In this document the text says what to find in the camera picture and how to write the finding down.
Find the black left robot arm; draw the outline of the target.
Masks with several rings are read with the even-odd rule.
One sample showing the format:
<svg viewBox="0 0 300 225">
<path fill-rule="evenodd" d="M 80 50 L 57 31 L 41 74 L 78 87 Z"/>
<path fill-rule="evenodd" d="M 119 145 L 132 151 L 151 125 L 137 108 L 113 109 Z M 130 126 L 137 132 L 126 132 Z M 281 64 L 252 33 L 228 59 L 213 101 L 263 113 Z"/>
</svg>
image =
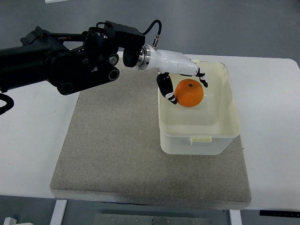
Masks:
<svg viewBox="0 0 300 225">
<path fill-rule="evenodd" d="M 145 32 L 105 21 L 81 34 L 52 33 L 36 27 L 21 38 L 19 47 L 0 52 L 1 113 L 10 110 L 14 101 L 6 95 L 11 89 L 48 81 L 60 94 L 69 95 L 119 77 L 116 64 L 123 48 L 123 64 L 142 71 L 156 70 L 157 85 L 163 97 L 176 104 L 170 74 L 195 76 L 208 87 L 205 73 L 180 52 L 159 50 L 160 34 L 153 44 L 145 43 Z"/>
</svg>

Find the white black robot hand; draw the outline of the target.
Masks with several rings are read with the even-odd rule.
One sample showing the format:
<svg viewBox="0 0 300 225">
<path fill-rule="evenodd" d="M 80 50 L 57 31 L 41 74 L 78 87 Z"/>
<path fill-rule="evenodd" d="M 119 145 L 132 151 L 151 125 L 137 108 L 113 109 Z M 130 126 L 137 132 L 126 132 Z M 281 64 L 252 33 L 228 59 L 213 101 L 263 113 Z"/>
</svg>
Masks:
<svg viewBox="0 0 300 225">
<path fill-rule="evenodd" d="M 187 76 L 196 75 L 204 87 L 208 87 L 205 72 L 190 58 L 180 52 L 156 50 L 151 45 L 144 45 L 135 68 L 138 70 L 156 70 L 160 72 L 156 78 L 160 93 L 174 105 L 177 104 L 177 100 L 169 73 Z"/>
</svg>

